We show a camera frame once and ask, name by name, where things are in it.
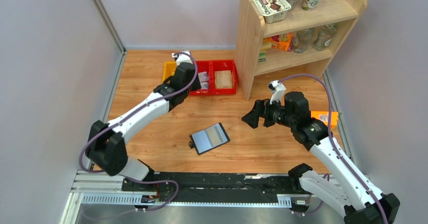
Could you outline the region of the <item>red orange cookie box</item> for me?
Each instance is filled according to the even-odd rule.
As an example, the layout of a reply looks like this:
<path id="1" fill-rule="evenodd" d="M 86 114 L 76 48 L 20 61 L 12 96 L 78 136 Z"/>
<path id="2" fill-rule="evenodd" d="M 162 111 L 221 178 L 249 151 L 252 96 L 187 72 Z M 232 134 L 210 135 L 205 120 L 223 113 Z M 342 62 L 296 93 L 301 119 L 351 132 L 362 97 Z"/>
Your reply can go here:
<path id="1" fill-rule="evenodd" d="M 288 52 L 292 50 L 292 39 L 293 32 L 269 37 L 272 48 Z"/>

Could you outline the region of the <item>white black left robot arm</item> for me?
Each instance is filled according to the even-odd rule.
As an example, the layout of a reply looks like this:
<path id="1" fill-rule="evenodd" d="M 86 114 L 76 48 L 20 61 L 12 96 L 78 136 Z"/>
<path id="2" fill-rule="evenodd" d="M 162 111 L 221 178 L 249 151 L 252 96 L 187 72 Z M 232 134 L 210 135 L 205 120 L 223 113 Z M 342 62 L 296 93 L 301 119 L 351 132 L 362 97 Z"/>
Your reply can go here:
<path id="1" fill-rule="evenodd" d="M 90 130 L 85 156 L 109 176 L 122 175 L 135 180 L 142 191 L 154 185 L 151 169 L 127 154 L 126 144 L 156 118 L 184 102 L 191 91 L 200 88 L 194 63 L 180 63 L 174 75 L 157 86 L 140 104 L 107 123 L 95 122 Z"/>

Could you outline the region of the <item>clear glass bottle right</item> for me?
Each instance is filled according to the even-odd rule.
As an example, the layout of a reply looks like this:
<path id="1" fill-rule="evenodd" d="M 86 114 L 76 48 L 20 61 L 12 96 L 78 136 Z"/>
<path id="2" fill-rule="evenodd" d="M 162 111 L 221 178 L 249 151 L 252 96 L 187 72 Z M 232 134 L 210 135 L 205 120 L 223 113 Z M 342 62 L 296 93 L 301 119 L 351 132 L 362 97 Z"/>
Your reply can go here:
<path id="1" fill-rule="evenodd" d="M 337 23 L 323 25 L 319 28 L 318 34 L 315 37 L 312 47 L 317 51 L 323 51 L 328 48 L 333 37 L 336 35 L 338 29 Z"/>

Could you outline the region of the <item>red plastic bin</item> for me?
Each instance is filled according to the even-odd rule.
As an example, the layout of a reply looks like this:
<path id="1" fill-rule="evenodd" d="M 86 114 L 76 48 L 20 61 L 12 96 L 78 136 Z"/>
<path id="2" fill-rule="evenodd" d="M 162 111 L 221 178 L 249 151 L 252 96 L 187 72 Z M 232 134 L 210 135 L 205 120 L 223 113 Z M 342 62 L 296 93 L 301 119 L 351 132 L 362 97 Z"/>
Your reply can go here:
<path id="1" fill-rule="evenodd" d="M 197 61 L 196 63 L 197 63 L 197 67 L 198 67 L 198 73 L 208 72 L 208 74 L 209 74 L 209 89 L 208 90 L 201 90 L 201 88 L 200 88 L 198 90 L 191 91 L 190 95 L 191 96 L 210 95 L 211 94 L 211 90 L 213 88 L 212 81 L 211 81 L 211 76 L 210 76 L 210 71 L 211 71 L 210 66 L 209 66 L 210 61 Z M 196 81 L 195 83 L 200 83 L 198 76 L 196 77 L 195 81 Z"/>
<path id="2" fill-rule="evenodd" d="M 235 63 L 233 60 L 214 60 L 210 62 L 210 76 L 212 81 L 211 94 L 213 95 L 234 95 L 237 91 L 237 73 Z M 233 88 L 232 89 L 216 89 L 215 87 L 215 71 L 230 70 L 233 76 Z"/>

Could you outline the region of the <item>middle red plastic bin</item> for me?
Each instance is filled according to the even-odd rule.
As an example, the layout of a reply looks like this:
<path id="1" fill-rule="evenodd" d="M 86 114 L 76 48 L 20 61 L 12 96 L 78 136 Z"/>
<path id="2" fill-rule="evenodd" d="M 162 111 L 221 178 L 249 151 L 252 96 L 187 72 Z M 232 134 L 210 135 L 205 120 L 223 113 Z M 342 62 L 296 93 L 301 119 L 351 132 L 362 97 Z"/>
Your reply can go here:
<path id="1" fill-rule="evenodd" d="M 200 88 L 198 90 L 191 91 L 190 95 L 191 96 L 210 95 L 211 94 L 211 90 L 213 88 L 212 81 L 211 81 L 211 76 L 210 76 L 210 71 L 211 71 L 210 66 L 209 66 L 210 61 L 197 61 L 196 63 L 197 63 L 197 67 L 198 67 L 198 73 L 208 72 L 208 74 L 209 74 L 209 89 L 208 90 L 201 90 L 201 88 Z M 196 77 L 195 81 L 196 81 L 195 83 L 200 83 L 198 76 Z"/>

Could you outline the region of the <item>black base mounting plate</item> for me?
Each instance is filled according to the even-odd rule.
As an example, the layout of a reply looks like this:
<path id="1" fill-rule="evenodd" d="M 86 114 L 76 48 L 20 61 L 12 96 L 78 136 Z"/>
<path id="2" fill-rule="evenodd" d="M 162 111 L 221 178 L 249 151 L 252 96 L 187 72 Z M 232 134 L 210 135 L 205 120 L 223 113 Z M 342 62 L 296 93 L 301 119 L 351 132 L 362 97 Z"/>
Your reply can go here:
<path id="1" fill-rule="evenodd" d="M 124 179 L 122 190 L 126 192 L 159 193 L 162 201 L 178 191 L 175 202 L 202 203 L 256 203 L 278 202 L 278 195 L 308 192 L 292 187 L 288 175 L 257 175 L 233 173 L 183 173 L 155 172 L 144 184 Z"/>

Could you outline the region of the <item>wooden shelf unit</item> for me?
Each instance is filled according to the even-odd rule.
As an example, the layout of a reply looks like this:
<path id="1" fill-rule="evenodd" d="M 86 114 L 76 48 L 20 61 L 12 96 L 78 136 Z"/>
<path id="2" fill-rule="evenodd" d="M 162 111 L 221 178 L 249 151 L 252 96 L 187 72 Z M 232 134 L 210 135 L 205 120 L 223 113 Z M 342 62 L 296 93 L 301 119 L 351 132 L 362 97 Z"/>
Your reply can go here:
<path id="1" fill-rule="evenodd" d="M 320 0 L 314 10 L 297 7 L 279 22 L 266 23 L 253 0 L 240 0 L 235 65 L 244 99 L 251 96 L 255 76 L 303 65 L 302 73 L 321 76 L 367 8 L 367 0 Z M 262 41 L 272 36 L 338 24 L 337 34 L 327 49 L 310 47 L 304 53 L 269 49 L 259 62 Z"/>

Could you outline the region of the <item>yellow plastic bin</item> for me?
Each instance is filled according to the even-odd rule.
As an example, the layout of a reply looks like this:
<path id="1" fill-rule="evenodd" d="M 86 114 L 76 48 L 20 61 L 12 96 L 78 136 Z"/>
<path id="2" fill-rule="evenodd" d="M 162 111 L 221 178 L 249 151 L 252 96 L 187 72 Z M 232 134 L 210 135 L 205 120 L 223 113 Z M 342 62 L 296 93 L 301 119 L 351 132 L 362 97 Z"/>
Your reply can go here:
<path id="1" fill-rule="evenodd" d="M 165 62 L 162 81 L 165 81 L 170 76 L 173 76 L 177 67 L 176 62 Z"/>

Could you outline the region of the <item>stacked colourful sponges pack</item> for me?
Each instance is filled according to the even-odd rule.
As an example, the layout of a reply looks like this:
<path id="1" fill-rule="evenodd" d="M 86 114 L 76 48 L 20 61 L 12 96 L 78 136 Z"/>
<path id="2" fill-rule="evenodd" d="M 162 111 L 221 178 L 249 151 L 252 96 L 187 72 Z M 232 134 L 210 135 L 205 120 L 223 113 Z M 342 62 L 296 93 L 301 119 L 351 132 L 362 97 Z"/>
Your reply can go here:
<path id="1" fill-rule="evenodd" d="M 268 38 L 265 38 L 261 44 L 258 61 L 257 61 L 258 63 L 266 61 L 266 51 L 271 48 L 272 48 L 272 42 Z"/>

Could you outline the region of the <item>clear glass bottle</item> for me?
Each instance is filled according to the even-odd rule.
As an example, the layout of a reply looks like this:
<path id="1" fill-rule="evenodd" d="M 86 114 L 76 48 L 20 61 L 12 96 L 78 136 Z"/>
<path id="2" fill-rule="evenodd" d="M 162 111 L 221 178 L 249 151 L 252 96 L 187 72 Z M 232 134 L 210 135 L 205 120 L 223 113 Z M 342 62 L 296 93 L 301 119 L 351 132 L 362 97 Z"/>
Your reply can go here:
<path id="1" fill-rule="evenodd" d="M 292 39 L 292 51 L 295 53 L 305 52 L 312 40 L 314 32 L 314 28 L 307 28 L 296 31 Z"/>
<path id="2" fill-rule="evenodd" d="M 333 37 L 336 35 L 338 29 L 337 23 L 323 25 L 319 28 L 318 34 L 315 37 L 312 47 L 317 51 L 323 51 L 328 48 Z"/>

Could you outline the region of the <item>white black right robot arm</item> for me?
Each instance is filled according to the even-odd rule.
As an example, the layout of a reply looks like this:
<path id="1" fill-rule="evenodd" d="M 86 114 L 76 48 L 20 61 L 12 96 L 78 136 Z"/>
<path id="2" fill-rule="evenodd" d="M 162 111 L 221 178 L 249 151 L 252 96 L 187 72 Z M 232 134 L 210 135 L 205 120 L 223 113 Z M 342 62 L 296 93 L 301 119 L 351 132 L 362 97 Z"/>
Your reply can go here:
<path id="1" fill-rule="evenodd" d="M 311 116 L 302 92 L 289 92 L 284 100 L 284 105 L 270 99 L 256 100 L 242 121 L 253 129 L 258 127 L 260 118 L 264 119 L 264 127 L 289 127 L 295 140 L 316 156 L 339 183 L 334 185 L 302 163 L 289 170 L 289 189 L 316 195 L 339 213 L 344 223 L 393 223 L 400 206 L 398 198 L 393 193 L 383 193 L 362 174 L 337 139 L 330 136 L 327 125 Z"/>

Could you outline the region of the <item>clear glass bottle left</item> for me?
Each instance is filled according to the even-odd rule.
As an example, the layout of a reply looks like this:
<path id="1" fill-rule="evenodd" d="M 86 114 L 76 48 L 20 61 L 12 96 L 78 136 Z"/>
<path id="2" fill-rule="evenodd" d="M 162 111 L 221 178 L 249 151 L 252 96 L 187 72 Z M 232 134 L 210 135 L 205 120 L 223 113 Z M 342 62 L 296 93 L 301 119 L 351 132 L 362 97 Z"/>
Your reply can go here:
<path id="1" fill-rule="evenodd" d="M 314 32 L 314 28 L 307 28 L 296 31 L 292 39 L 292 51 L 295 53 L 305 52 L 312 40 Z"/>

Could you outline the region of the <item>beige cards stack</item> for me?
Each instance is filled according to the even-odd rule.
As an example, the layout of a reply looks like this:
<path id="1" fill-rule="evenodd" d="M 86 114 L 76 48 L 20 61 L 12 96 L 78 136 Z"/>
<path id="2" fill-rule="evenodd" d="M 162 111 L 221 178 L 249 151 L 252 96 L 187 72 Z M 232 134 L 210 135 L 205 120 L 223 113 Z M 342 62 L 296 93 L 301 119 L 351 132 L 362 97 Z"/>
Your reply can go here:
<path id="1" fill-rule="evenodd" d="M 230 70 L 215 71 L 215 87 L 216 89 L 232 89 L 232 72 Z"/>

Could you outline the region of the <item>yellow green juice carton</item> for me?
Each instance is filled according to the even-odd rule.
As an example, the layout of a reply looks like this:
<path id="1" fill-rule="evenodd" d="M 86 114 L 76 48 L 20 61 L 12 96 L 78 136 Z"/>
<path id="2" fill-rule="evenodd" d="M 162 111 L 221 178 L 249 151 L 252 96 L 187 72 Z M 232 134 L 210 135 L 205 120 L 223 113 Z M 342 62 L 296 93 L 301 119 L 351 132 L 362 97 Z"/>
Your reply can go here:
<path id="1" fill-rule="evenodd" d="M 338 125 L 339 121 L 339 113 L 337 111 L 333 111 L 331 114 L 331 128 L 334 129 Z M 322 122 L 324 122 L 326 125 L 328 124 L 329 120 L 329 112 L 328 111 L 311 111 L 311 116 L 313 118 L 316 118 Z"/>

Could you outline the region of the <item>black leather card holder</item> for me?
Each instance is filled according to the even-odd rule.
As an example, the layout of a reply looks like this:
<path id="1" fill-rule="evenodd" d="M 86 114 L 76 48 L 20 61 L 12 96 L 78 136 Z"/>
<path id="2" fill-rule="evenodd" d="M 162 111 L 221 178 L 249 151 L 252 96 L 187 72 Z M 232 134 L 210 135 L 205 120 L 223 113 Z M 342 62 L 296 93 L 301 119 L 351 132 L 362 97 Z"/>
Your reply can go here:
<path id="1" fill-rule="evenodd" d="M 202 155 L 230 142 L 230 140 L 222 123 L 217 123 L 191 134 L 189 147 L 195 149 L 198 155 Z"/>

